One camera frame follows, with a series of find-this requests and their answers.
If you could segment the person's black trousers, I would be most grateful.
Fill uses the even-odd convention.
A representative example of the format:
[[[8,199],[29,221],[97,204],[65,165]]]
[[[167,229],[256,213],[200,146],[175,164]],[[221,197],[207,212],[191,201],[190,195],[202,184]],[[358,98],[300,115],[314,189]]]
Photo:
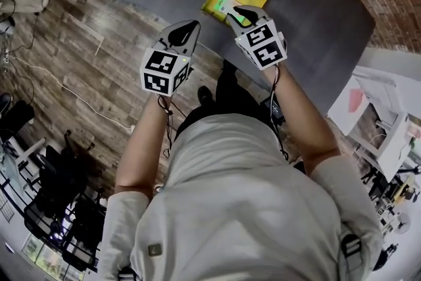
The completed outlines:
[[[222,72],[216,85],[216,96],[213,97],[214,102],[207,106],[199,105],[192,110],[178,127],[177,136],[202,118],[225,114],[249,116],[269,126],[273,132],[276,131],[270,120],[269,110],[260,106],[253,96],[238,84],[236,70],[232,63],[223,61]]]

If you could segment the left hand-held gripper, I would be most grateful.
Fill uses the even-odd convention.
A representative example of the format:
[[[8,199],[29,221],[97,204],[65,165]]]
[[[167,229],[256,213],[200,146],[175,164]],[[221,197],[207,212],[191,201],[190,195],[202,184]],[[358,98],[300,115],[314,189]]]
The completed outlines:
[[[142,89],[171,97],[187,81],[201,24],[197,20],[183,20],[166,27],[152,47],[148,47],[141,61]]]

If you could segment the small green box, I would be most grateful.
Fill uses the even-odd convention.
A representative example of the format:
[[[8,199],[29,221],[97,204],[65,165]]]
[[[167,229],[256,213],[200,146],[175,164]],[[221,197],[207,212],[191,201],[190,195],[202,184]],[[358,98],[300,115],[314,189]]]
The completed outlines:
[[[234,10],[234,7],[240,6],[241,3],[236,0],[217,0],[213,9],[213,16],[219,21],[225,22],[227,14],[232,14],[241,24],[245,20],[245,17],[240,15]]]

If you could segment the person's light grey shirt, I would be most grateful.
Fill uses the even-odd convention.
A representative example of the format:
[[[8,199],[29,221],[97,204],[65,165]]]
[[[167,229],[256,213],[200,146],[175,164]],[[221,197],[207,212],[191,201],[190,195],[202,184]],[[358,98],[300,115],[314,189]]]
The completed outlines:
[[[346,234],[361,244],[351,260],[364,280],[383,237],[352,161],[331,157],[306,175],[261,121],[213,115],[174,142],[155,197],[109,198],[97,279],[131,267],[141,281],[340,281]]]

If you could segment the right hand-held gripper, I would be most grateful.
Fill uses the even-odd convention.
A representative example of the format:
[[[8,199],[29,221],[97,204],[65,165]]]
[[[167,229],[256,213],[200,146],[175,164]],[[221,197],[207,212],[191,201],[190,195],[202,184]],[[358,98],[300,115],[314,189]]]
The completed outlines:
[[[235,42],[259,70],[264,70],[287,59],[287,53],[276,25],[263,8],[239,5],[235,6],[234,10],[244,17],[243,22],[240,22],[232,13],[228,13],[226,16],[234,33],[241,34],[235,38]]]

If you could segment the person's black shoe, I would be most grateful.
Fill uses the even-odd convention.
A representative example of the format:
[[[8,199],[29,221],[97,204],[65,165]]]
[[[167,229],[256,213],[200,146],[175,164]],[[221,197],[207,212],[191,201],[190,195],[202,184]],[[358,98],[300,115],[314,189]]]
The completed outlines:
[[[207,106],[214,102],[212,92],[206,86],[201,86],[198,89],[197,97],[201,106]]]

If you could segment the black mesh chair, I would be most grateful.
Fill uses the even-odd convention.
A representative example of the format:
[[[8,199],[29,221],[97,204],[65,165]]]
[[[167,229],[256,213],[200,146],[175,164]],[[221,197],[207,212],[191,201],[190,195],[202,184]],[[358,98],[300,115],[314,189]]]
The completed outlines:
[[[89,151],[64,133],[65,146],[57,151],[48,145],[39,154],[39,176],[30,185],[40,187],[24,208],[24,225],[37,239],[59,252],[79,271],[96,271],[106,208],[100,204],[102,189],[95,197],[87,193],[89,176],[98,176]]]

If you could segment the person's right forearm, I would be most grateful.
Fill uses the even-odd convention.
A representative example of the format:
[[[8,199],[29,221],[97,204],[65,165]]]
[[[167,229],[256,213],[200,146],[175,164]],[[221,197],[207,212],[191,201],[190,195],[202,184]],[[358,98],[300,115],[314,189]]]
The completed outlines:
[[[262,73],[267,82],[274,86],[274,93],[303,160],[305,172],[310,175],[320,163],[340,155],[328,123],[286,66],[279,63]]]

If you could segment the person's left forearm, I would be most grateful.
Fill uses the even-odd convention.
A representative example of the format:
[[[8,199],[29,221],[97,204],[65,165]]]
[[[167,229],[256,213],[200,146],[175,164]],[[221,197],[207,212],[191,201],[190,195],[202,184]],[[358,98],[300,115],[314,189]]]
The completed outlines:
[[[135,191],[152,198],[171,100],[149,96],[116,170],[115,193]]]

